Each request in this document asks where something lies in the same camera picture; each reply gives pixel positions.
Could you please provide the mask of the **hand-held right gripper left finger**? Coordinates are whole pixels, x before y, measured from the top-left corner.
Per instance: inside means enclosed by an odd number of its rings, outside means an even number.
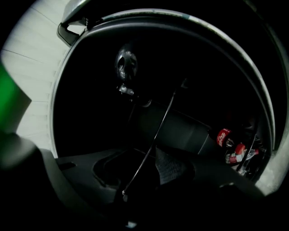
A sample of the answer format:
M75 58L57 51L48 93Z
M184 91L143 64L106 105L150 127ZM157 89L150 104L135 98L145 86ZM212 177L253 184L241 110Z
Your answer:
M56 162L86 202L111 204L135 174L144 156L144 152L135 148L121 148L60 157Z

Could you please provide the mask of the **black mini fridge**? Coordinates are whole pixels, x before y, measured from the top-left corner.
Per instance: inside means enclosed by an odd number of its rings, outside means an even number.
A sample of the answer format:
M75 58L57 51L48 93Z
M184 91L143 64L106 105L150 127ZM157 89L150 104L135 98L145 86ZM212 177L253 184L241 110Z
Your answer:
M289 169L289 46L245 1L195 10L157 2L70 2L58 26L68 51L50 102L52 152L57 158L109 149L145 153L112 205L155 198L160 186L156 148L175 148L225 164L239 143L240 163L227 164L264 194L277 191ZM136 76L115 71L131 44ZM116 87L134 89L137 99ZM220 147L211 129L229 129L235 145ZM246 160L251 149L259 154Z

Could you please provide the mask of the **black glossy plastic part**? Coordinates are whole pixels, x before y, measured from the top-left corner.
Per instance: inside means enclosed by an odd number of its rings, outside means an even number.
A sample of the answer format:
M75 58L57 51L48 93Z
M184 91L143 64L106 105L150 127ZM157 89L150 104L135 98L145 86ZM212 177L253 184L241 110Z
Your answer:
M117 77L123 82L130 82L137 74L138 61L131 44L123 45L115 59Z

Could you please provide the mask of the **cola bottle with red label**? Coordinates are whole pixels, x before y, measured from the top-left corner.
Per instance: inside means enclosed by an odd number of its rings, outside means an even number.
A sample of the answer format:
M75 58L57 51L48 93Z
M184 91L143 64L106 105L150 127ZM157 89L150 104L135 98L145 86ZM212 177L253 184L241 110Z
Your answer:
M231 148L235 145L232 131L229 129L211 129L208 131L209 136L222 148Z

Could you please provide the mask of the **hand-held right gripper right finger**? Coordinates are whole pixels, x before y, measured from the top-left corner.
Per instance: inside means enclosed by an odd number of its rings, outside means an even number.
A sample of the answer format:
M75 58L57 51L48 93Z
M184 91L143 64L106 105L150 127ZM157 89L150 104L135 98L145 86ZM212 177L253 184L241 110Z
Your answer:
M264 194L227 164L175 148L156 148L158 204L255 204Z

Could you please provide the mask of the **clear bottle with red label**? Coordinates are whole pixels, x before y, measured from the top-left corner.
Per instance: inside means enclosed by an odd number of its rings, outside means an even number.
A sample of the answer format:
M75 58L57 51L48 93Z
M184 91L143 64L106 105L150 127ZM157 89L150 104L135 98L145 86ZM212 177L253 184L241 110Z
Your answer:
M240 152L239 154L237 154L236 152L232 153L232 154L227 154L225 157L225 162L227 164L234 164L234 163L240 163L245 154L246 154L247 149L244 149L242 152ZM246 160L251 159L253 156L258 155L259 154L259 149L251 149L250 152L248 153Z

